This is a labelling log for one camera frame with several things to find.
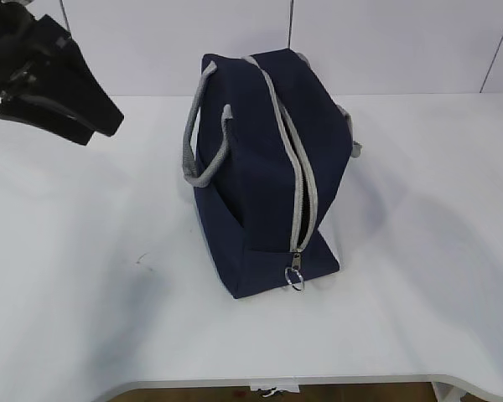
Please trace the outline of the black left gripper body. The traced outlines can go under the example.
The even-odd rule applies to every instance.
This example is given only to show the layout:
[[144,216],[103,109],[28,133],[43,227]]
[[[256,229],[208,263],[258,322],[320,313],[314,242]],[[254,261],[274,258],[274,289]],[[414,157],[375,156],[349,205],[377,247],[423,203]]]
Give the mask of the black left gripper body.
[[0,1],[0,96],[40,97],[61,105],[82,99],[81,52],[49,15],[37,19],[18,1]]

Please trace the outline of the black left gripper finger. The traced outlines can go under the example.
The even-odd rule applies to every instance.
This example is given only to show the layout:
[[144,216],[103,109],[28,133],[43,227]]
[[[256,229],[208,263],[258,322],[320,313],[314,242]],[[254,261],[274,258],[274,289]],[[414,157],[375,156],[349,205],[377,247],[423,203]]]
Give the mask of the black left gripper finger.
[[39,57],[34,68],[33,102],[111,137],[124,115],[91,73],[73,39],[52,56]]
[[82,101],[82,96],[65,95],[54,99],[43,96],[40,103],[33,103],[19,96],[0,94],[0,120],[33,126],[86,146],[95,131],[76,119],[74,109]]

